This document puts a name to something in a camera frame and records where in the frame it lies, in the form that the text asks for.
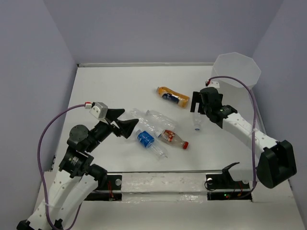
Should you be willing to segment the clear crushed bottle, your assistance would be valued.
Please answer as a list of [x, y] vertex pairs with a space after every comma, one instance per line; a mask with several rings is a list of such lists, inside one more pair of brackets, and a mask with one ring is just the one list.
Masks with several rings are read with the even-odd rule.
[[159, 128], [157, 125], [154, 124], [153, 121], [150, 121], [146, 116], [145, 113], [142, 111], [134, 108], [129, 111], [129, 115], [132, 116], [132, 118], [136, 118], [139, 120], [137, 126], [144, 130], [149, 132], [152, 135], [155, 135], [157, 131], [159, 131]]

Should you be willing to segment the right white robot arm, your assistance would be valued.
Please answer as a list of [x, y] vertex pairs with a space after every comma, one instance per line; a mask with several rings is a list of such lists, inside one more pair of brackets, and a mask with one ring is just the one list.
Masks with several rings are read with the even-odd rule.
[[190, 111], [206, 115], [221, 129], [231, 133], [252, 150], [258, 163], [251, 174], [267, 188], [274, 188], [297, 173], [294, 149], [287, 141], [277, 141], [254, 128], [230, 105], [222, 105], [223, 94], [214, 87], [193, 92]]

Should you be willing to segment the blue label water bottle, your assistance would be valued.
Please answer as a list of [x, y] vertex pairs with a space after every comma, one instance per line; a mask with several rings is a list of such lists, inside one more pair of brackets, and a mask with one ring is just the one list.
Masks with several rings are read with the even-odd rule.
[[168, 158], [167, 150], [162, 147], [155, 138], [144, 130], [136, 131], [136, 139], [139, 144], [150, 153], [154, 154], [157, 159], [165, 159]]

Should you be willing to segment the clear long bottle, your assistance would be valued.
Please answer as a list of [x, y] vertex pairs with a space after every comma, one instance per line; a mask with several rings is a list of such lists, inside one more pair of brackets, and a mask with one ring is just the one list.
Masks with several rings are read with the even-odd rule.
[[145, 115], [165, 129], [173, 130], [178, 125], [175, 120], [156, 110], [147, 110]]

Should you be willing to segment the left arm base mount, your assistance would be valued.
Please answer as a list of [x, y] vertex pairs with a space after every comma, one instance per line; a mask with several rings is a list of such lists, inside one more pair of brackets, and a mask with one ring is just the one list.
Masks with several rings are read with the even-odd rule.
[[99, 185], [85, 199], [85, 201], [121, 201], [122, 175], [108, 174], [106, 182]]

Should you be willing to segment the orange juice bottle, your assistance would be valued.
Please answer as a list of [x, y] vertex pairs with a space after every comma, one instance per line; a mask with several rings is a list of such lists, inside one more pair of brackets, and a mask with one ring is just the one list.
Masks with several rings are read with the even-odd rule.
[[158, 87], [156, 92], [161, 98], [173, 102], [181, 108], [186, 108], [190, 99], [188, 96], [180, 94], [165, 86]]

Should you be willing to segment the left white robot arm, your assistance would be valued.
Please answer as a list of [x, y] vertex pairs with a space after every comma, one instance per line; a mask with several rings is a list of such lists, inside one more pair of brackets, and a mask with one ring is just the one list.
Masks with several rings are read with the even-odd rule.
[[47, 188], [42, 179], [44, 199], [28, 219], [18, 223], [18, 230], [62, 230], [72, 214], [79, 214], [87, 196], [106, 185], [107, 170], [93, 164], [90, 153], [110, 134], [129, 138], [139, 120], [119, 120], [124, 109], [99, 110], [93, 104], [91, 110], [102, 116], [99, 122], [91, 130], [84, 125], [70, 130], [68, 147], [52, 185]]

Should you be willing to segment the clear bottle white cap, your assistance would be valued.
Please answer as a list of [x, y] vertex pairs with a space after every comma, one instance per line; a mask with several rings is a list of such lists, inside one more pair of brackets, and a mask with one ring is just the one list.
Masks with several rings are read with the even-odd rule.
[[196, 131], [201, 130], [201, 125], [203, 123], [203, 115], [197, 112], [193, 113], [193, 125]]

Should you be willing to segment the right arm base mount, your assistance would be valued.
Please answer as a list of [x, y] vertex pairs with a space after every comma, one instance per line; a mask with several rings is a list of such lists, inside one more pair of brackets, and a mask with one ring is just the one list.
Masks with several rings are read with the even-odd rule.
[[225, 200], [249, 200], [252, 201], [249, 184], [243, 181], [234, 181], [229, 173], [229, 169], [239, 164], [234, 162], [227, 165], [218, 174], [207, 174], [204, 187], [207, 190], [208, 201]]

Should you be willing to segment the red cap tea bottle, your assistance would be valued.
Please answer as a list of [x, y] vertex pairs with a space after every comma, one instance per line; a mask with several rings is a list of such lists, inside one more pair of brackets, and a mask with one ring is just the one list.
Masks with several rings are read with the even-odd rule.
[[186, 150], [189, 145], [187, 141], [184, 141], [172, 130], [165, 129], [162, 132], [156, 132], [156, 136], [160, 141], [173, 147], [182, 148]]

